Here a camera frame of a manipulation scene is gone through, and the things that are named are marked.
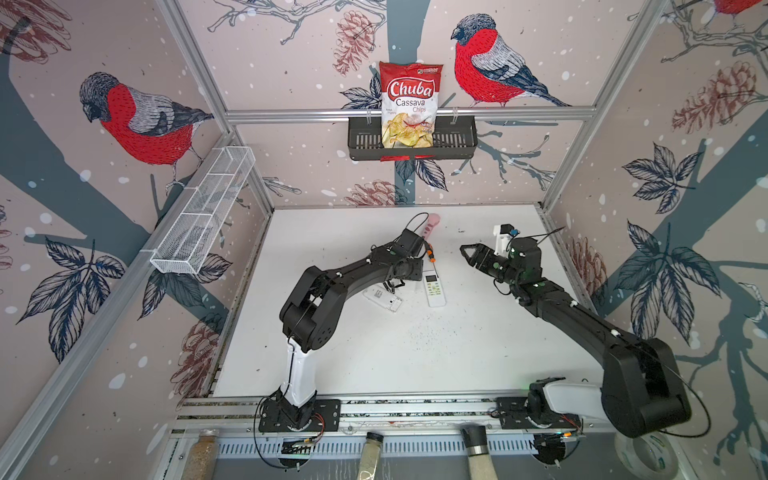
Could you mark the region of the white remote control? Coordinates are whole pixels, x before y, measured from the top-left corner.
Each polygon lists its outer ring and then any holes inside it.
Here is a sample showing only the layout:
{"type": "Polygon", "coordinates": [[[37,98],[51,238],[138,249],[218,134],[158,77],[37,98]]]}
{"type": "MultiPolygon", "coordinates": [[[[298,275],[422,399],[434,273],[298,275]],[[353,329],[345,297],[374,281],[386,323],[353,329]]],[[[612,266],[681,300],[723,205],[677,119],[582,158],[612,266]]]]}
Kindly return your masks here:
{"type": "Polygon", "coordinates": [[[424,271],[423,285],[427,303],[431,308],[440,308],[447,305],[441,279],[436,270],[424,271]]]}
{"type": "Polygon", "coordinates": [[[391,293],[382,285],[373,285],[366,288],[363,291],[363,296],[375,305],[390,312],[397,312],[403,303],[400,297],[391,293]]]}

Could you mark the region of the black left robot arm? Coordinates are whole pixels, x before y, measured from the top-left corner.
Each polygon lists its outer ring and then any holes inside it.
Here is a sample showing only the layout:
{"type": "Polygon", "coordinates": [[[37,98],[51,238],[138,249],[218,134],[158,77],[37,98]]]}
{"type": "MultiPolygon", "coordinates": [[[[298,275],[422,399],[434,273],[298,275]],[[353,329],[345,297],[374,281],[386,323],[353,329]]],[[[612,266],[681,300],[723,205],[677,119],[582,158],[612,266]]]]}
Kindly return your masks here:
{"type": "Polygon", "coordinates": [[[310,266],[302,273],[279,312],[288,365],[277,403],[292,422],[303,426],[313,414],[317,388],[312,353],[334,335],[346,301],[377,284],[392,290],[394,282],[420,281],[431,250],[423,236],[405,228],[395,239],[372,246],[361,260],[326,270],[310,266]]]}

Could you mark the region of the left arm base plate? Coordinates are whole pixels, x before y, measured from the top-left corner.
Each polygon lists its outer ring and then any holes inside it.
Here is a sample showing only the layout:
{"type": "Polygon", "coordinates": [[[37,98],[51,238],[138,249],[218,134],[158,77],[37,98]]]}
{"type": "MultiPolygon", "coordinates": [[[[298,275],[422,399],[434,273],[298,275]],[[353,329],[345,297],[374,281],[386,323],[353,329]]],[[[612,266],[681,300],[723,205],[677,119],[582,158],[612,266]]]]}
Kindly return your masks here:
{"type": "Polygon", "coordinates": [[[311,398],[296,407],[288,400],[272,395],[261,403],[256,420],[260,433],[336,432],[341,416],[339,399],[311,398]]]}

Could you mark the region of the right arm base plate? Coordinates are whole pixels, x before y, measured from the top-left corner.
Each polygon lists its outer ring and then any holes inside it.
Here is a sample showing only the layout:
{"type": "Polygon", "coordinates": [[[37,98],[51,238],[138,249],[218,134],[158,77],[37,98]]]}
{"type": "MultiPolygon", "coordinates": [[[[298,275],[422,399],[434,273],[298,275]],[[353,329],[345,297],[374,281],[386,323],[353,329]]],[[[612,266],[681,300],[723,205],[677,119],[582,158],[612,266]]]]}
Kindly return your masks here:
{"type": "Polygon", "coordinates": [[[498,397],[495,403],[493,417],[500,421],[503,430],[577,430],[583,425],[579,416],[556,413],[537,396],[533,400],[528,397],[498,397]]]}

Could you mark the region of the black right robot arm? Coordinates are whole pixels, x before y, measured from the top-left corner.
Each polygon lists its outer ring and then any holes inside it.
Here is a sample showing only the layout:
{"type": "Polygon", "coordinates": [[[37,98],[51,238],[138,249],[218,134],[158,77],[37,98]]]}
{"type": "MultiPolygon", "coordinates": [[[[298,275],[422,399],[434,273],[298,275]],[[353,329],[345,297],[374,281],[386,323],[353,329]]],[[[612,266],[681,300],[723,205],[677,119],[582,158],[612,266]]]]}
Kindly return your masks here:
{"type": "Polygon", "coordinates": [[[543,275],[535,239],[513,239],[502,254],[481,243],[459,250],[471,267],[508,285],[522,308],[565,333],[603,368],[602,384],[593,388],[596,394],[586,393],[588,385],[580,383],[574,392],[564,393],[562,406],[555,401],[555,390],[569,385],[560,378],[547,379],[543,390],[551,411],[601,418],[630,438],[691,419],[685,382],[669,345],[615,328],[580,305],[543,275]]]}

